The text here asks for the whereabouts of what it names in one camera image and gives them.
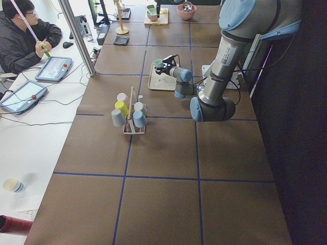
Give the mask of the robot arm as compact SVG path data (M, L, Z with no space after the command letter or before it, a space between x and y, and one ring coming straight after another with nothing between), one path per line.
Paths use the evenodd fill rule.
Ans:
M176 66L174 56L157 59L154 70L176 78L175 97L192 95L190 112L193 120L225 121L236 110L235 103L223 93L231 80L240 56L257 34L262 39L282 39L295 34L301 22L303 1L225 1L219 15L221 40L209 67L205 85L189 84L192 73Z

